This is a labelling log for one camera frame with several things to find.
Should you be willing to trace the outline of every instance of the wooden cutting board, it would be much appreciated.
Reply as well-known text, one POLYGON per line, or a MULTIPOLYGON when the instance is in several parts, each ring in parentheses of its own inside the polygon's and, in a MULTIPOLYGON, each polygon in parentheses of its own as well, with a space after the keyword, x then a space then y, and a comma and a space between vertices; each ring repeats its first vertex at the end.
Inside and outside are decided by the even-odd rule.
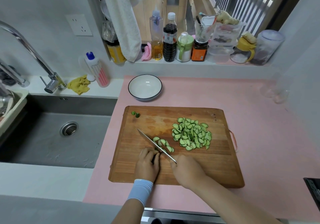
MULTIPOLYGON (((127 106, 125 108, 110 166, 109 180, 111 182, 134 182, 134 168, 138 155, 144 147, 150 147, 149 143, 139 135, 137 128, 150 139, 158 136, 167 140, 174 148, 174 153, 167 151, 170 155, 184 154, 194 157, 205 173, 223 186, 242 188, 245 185, 223 110, 154 106, 127 106), (140 113, 140 117, 133 116, 132 111, 140 113), (178 117, 208 124, 207 130, 212 133, 208 150, 203 147, 187 151, 179 145, 178 141, 173 140, 172 124, 178 123, 178 117)), ((160 172, 155 183, 179 185, 172 173, 169 161, 164 156, 160 156, 160 172)))

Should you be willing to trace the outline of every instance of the bowl rim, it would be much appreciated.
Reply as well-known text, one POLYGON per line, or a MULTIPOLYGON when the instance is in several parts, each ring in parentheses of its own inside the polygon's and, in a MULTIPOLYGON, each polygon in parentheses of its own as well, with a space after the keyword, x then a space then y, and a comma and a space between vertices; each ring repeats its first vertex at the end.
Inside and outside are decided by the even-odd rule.
POLYGON ((129 91, 129 93, 130 93, 133 97, 135 97, 135 98, 137 98, 137 99, 151 99, 151 98, 157 96, 157 95, 161 92, 161 90, 162 90, 162 81, 160 80, 160 78, 158 78, 158 77, 155 76, 155 75, 151 75, 151 74, 141 74, 141 75, 138 75, 138 76, 135 76, 133 79, 131 79, 130 82, 129 82, 129 84, 128 84, 128 91, 129 91), (130 85, 131 81, 134 80, 136 77, 138 77, 138 76, 143 76, 143 75, 154 76, 154 77, 156 77, 156 78, 160 81, 160 83, 161 83, 161 88, 160 88, 160 91, 159 91, 156 95, 154 95, 154 96, 152 96, 152 97, 149 97, 149 98, 139 98, 139 97, 134 96, 134 95, 130 92, 129 85, 130 85))

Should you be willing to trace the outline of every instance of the soy sauce bottle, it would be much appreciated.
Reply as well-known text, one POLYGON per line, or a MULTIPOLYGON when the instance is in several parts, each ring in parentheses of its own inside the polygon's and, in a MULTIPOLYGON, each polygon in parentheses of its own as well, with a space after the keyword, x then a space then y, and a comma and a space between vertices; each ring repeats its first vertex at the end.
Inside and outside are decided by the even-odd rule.
POLYGON ((168 13, 168 23, 163 28, 163 58, 165 61, 172 62, 177 50, 177 24, 174 21, 176 14, 168 13))

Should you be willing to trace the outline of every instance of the white bottle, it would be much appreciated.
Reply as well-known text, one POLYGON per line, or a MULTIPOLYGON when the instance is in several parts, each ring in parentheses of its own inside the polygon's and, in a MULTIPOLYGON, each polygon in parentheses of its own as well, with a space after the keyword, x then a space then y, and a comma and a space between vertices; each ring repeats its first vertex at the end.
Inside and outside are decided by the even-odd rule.
POLYGON ((105 88, 109 85, 109 80, 104 72, 101 62, 98 58, 94 56, 92 52, 87 52, 84 57, 86 64, 88 65, 90 72, 94 75, 98 85, 101 88, 105 88))

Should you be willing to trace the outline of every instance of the white bowl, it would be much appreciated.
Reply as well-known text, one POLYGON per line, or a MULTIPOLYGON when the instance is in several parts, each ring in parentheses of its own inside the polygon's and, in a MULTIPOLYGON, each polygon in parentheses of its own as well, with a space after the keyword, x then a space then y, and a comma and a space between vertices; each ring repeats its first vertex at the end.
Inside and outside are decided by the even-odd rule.
POLYGON ((137 100, 153 100, 160 94, 162 83, 156 76, 145 74, 136 76, 128 85, 129 93, 137 100))

